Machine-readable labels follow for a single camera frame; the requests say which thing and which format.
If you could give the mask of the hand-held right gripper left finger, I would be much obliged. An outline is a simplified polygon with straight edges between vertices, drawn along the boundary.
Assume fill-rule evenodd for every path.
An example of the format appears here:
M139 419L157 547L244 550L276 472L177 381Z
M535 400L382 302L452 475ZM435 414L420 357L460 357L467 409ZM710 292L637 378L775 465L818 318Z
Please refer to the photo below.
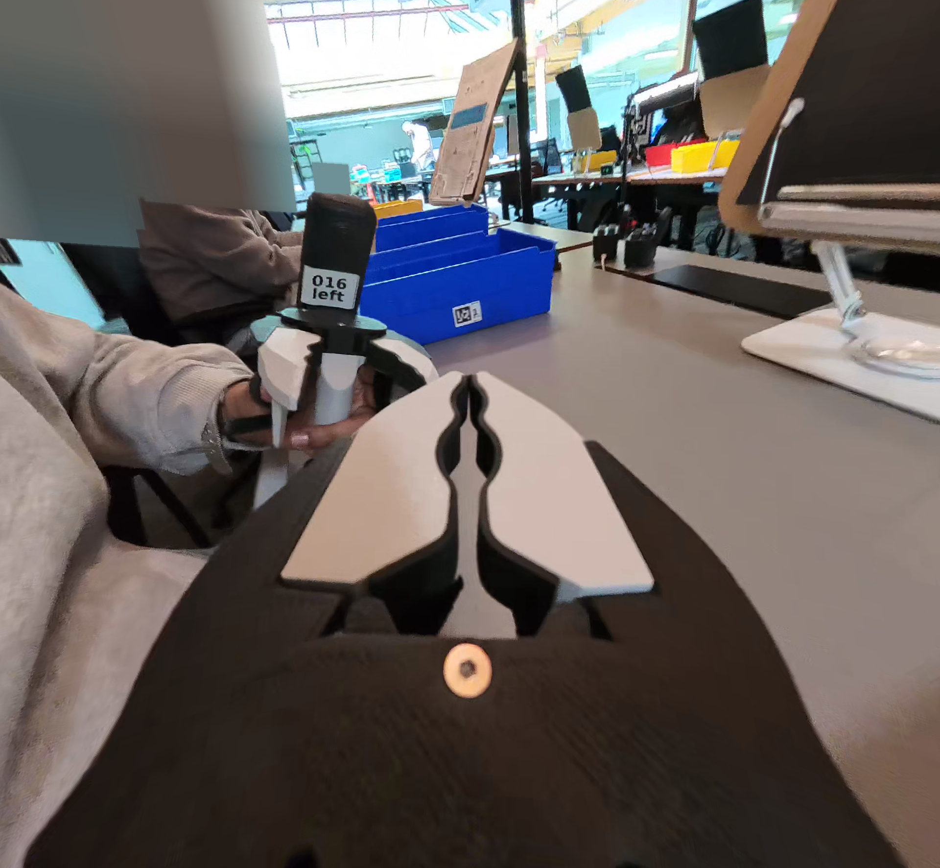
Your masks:
M435 636L463 580L451 475L467 386L447 373L399 399L352 440L281 569L289 588L383 603L404 635Z

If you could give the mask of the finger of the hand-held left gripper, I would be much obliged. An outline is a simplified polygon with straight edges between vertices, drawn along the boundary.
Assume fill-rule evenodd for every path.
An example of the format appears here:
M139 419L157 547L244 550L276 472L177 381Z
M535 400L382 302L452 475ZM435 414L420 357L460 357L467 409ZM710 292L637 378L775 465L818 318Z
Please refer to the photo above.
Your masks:
M397 336L371 341L366 346L366 365L372 370L372 392L378 411L439 377L423 347Z
M314 334L302 329L273 329L258 349L258 374L270 398L273 445L285 446L289 417L298 410L305 390Z

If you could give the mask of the cardboard board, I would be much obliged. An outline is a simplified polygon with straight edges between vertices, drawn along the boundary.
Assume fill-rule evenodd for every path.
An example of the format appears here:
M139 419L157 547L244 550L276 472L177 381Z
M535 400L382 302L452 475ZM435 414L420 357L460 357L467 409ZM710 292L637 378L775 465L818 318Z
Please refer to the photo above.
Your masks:
M513 73L518 38L464 66L429 189L433 206L474 204L492 155L494 118Z

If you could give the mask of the black pole with disc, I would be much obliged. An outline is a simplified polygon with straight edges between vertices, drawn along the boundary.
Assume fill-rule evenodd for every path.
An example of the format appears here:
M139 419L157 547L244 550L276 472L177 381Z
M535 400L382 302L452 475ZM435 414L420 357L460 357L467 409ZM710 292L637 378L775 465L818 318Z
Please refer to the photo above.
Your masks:
M532 155L530 146L529 77L525 38L524 0L511 0L511 31L516 40L513 72L515 84L516 126L518 132L518 182L520 194L520 221L534 223Z

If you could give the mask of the bright light bar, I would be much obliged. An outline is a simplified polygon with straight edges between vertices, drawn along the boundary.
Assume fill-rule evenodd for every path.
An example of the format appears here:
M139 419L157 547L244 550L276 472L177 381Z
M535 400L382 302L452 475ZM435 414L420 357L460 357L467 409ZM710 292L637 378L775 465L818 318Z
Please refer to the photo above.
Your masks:
M654 114L693 102L699 93L699 72L682 73L667 82L640 90L629 99L629 105L638 116Z

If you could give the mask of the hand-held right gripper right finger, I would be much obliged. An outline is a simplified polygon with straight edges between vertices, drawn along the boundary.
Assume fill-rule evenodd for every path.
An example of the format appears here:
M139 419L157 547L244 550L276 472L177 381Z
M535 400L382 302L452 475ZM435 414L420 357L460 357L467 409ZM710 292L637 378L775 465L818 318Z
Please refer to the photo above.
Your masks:
M484 475L477 569L535 635L560 604L652 592L654 579L582 436L494 375L472 376L476 465Z

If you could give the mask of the white panel stand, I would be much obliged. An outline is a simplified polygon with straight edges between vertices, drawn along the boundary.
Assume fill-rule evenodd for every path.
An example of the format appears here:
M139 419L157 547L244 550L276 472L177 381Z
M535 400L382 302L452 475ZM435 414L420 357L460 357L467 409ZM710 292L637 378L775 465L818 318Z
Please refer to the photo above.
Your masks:
M849 242L938 253L936 184L792 185L770 197L782 137L805 108L793 98L771 145L758 204L763 228L809 236L833 306L742 342L746 353L925 420L939 421L938 327L867 309L845 251Z

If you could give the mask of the person's left forearm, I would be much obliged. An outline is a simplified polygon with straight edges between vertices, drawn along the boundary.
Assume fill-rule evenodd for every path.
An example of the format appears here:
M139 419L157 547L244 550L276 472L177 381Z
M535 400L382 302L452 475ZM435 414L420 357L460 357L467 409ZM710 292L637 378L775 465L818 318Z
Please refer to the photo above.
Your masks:
M175 474L228 466L219 411L250 378L228 349L102 333L6 288L1 300L3 425L28 429L13 410L18 394L97 464Z

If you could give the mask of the wooden desk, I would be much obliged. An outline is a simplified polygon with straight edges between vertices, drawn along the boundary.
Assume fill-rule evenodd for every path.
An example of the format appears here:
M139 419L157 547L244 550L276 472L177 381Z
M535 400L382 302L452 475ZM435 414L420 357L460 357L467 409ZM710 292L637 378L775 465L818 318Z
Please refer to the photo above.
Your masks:
M533 187L565 202L569 230L592 235L601 225L617 222L619 210L627 204L639 204L646 214L653 204L713 205L726 173L726 168L694 173L663 168L625 174L563 173L536 178Z

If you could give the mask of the person's left hand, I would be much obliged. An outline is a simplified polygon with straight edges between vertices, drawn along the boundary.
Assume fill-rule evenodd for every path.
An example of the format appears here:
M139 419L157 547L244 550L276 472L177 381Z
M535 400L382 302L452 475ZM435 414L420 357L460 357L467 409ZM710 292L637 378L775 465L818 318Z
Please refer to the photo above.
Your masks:
M270 394L259 378L244 379L228 386L221 395L217 419L220 433L236 448L262 450L274 447L269 424L258 420L271 414ZM312 455L338 439L351 437L377 412L373 371L364 366L353 383L352 404L346 419L332 424L305 424L299 411L288 418L284 439L288 450Z

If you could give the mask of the blue plastic bin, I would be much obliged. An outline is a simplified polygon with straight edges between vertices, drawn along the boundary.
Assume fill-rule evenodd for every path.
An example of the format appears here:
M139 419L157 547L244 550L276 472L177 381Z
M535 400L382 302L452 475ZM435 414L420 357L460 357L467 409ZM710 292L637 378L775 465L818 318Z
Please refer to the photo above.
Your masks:
M547 313L557 246L482 206L381 218L360 312L419 345Z

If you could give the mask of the black table mat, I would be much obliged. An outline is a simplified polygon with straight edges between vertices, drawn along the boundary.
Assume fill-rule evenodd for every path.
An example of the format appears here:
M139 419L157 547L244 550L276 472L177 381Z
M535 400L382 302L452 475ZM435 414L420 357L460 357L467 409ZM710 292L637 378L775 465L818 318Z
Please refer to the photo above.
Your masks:
M828 309L827 291L750 277L722 269L683 264L655 271L648 282L695 297L791 321L813 310Z

